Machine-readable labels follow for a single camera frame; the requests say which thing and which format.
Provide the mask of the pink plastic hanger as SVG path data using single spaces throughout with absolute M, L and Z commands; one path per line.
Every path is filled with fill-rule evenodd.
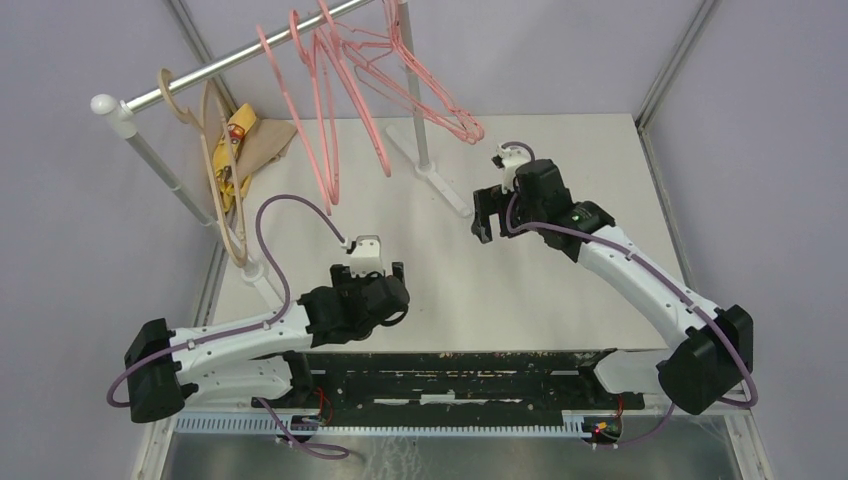
M 293 99 L 290 95 L 289 90 L 287 89 L 287 85 L 285 82 L 285 78 L 282 74 L 282 70 L 277 63 L 276 57 L 272 52 L 272 48 L 268 42 L 267 36 L 260 25 L 256 25 L 255 27 L 256 33 L 259 39 L 259 43 L 264 50 L 265 56 L 269 62 L 271 70 L 274 74 L 275 80 L 277 82 L 280 93 L 283 97 L 283 100 L 288 108 L 289 113 L 291 114 L 292 121 L 295 125 L 298 137 L 304 147 L 304 151 L 307 155 L 307 158 L 310 162 L 313 175 L 316 180 L 317 187 L 319 189 L 320 195 L 323 201 L 324 212 L 328 215 L 332 215 L 332 201 L 330 198 L 329 191 L 324 181 L 324 176 L 322 175 L 322 171 L 319 168 L 319 162 L 316 158 L 312 145 L 306 136 L 306 132 L 303 126 L 303 123 L 300 119 L 296 106 L 293 102 Z
M 301 35 L 297 33 L 296 26 L 300 16 L 296 10 L 290 11 L 288 20 L 292 30 L 292 41 L 301 62 L 307 68 L 311 82 L 315 118 L 319 128 L 319 153 L 322 160 L 319 161 L 317 156 L 316 158 L 333 207 L 338 205 L 340 200 L 340 161 L 332 88 L 326 71 L 326 63 L 320 53 L 320 41 L 317 35 L 311 35 L 310 47 L 307 48 Z

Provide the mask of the pink plastic hanger lowest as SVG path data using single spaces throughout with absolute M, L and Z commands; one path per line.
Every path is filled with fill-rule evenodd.
M 325 24 L 329 28 L 329 33 L 326 34 L 326 37 L 329 43 L 331 63 L 334 65 L 334 69 L 368 134 L 384 176 L 390 178 L 392 175 L 390 159 L 367 102 L 358 87 L 352 71 L 348 67 L 346 56 L 342 53 L 341 37 L 338 34 L 334 17 L 325 1 L 318 0 L 317 4 L 325 20 Z

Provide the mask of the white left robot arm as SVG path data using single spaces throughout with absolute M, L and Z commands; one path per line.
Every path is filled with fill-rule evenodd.
M 315 384 L 304 354 L 324 345 L 362 341 L 377 327 L 399 323 L 409 310 L 405 266 L 356 277 L 331 267 L 331 283 L 303 294 L 286 312 L 272 310 L 231 326 L 168 327 L 146 322 L 124 355 L 128 399 L 110 386 L 107 400 L 129 410 L 132 422 L 152 423 L 190 405 L 244 398 L 307 404 Z

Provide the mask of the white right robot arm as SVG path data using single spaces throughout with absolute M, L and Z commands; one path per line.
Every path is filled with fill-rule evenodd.
M 502 180 L 474 192 L 472 234 L 491 242 L 493 216 L 503 237 L 538 234 L 547 247 L 610 285 L 665 343 L 662 349 L 605 355 L 577 382 L 585 405 L 602 408 L 617 393 L 663 394 L 692 415 L 715 403 L 758 403 L 754 325 L 744 308 L 722 308 L 669 275 L 601 206 L 573 200 L 552 160 L 500 154 L 492 162 Z

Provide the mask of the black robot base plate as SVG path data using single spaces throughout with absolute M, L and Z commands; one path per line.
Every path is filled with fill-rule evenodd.
M 593 368 L 604 351 L 304 354 L 313 390 L 298 405 L 332 427 L 559 426 L 564 411 L 642 410 L 638 393 L 608 392 Z

